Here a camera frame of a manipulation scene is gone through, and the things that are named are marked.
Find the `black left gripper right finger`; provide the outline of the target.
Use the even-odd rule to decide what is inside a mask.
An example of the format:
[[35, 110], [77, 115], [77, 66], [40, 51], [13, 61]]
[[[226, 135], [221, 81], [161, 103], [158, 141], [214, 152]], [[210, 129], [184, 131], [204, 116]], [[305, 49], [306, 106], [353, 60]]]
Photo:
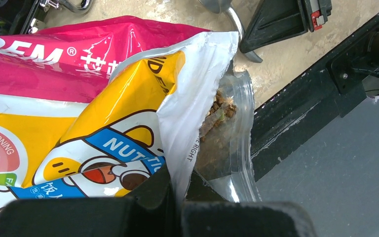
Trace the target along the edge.
[[183, 237], [315, 237], [310, 215], [293, 202], [233, 203], [196, 171], [181, 211]]

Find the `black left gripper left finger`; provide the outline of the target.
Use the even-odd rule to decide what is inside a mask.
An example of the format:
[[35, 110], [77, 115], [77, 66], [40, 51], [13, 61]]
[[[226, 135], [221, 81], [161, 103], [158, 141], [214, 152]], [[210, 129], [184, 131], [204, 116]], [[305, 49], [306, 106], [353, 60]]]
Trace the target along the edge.
[[124, 197], [16, 200], [0, 214], [0, 237], [164, 237], [170, 188], [164, 165]]

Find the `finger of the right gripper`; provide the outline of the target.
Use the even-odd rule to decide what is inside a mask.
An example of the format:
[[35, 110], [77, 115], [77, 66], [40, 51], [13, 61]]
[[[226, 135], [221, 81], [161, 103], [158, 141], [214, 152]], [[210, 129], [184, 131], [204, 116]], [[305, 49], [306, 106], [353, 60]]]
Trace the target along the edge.
[[240, 43], [247, 53], [260, 47], [314, 32], [331, 15], [331, 0], [262, 0]]

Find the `grey metal scoop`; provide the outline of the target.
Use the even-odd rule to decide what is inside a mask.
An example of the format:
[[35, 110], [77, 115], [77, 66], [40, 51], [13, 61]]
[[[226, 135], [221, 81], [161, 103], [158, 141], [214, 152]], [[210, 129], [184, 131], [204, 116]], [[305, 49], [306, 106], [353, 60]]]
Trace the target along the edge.
[[245, 35], [245, 28], [236, 13], [235, 9], [232, 6], [232, 0], [198, 0], [200, 4], [203, 5], [205, 9], [214, 13], [221, 14], [223, 13], [228, 20], [230, 21], [234, 30], [238, 32], [238, 50], [244, 57], [253, 63], [262, 63], [263, 59], [257, 55], [254, 51], [249, 51], [243, 53], [240, 50], [240, 43]]

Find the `pet food bag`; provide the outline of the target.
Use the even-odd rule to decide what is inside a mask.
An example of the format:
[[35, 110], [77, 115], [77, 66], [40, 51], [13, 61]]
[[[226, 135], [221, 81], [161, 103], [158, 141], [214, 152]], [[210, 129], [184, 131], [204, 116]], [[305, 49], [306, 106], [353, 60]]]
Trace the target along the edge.
[[255, 201], [254, 95], [239, 33], [122, 16], [0, 36], [0, 213], [18, 199], [123, 197], [166, 167]]

